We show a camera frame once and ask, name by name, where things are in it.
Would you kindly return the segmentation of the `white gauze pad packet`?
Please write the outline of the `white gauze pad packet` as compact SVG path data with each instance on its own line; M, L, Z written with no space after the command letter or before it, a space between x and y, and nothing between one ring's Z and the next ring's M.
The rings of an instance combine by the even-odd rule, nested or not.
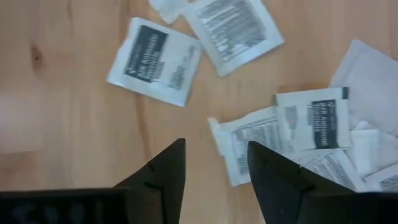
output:
M354 39L330 86L349 88L351 129L365 121L398 138L398 61Z

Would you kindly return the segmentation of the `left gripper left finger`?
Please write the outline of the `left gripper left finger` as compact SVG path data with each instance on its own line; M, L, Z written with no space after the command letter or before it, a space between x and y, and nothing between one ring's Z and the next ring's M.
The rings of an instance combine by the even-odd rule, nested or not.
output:
M0 224L179 224L186 141L110 188L0 192Z

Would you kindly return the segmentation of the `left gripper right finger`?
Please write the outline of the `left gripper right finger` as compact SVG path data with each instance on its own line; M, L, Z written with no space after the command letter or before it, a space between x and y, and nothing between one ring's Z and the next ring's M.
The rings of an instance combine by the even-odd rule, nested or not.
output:
M266 224L398 224L398 193L357 193L255 141L248 167Z

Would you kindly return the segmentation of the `BZK towelette packet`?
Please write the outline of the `BZK towelette packet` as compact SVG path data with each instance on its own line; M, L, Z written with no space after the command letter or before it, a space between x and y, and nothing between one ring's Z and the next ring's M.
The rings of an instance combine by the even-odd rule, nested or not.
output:
M285 152L342 149L352 146L349 88L278 93L276 115Z
M134 17L107 81L184 107L202 55L203 47L198 39Z

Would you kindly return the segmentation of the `folded plain white packet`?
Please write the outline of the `folded plain white packet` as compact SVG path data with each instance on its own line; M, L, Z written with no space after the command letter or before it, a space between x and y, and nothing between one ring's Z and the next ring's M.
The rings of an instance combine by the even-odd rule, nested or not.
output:
M361 121L351 130L353 146L346 155L361 177L398 163L398 138Z

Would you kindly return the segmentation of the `white text-printed packet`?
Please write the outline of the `white text-printed packet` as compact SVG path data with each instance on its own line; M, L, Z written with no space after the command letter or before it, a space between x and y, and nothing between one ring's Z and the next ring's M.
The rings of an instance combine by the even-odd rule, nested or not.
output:
M284 38L261 0L196 0L182 15L225 77L282 45Z
M303 156L291 159L308 170L355 192L369 190L344 151L306 152Z
M248 142L255 141L279 154L292 152L280 135L276 107L270 106L240 119L219 123L208 118L219 153L224 157L229 181L233 187L251 181L247 160Z
M373 190L398 193L398 164L369 175L365 182Z

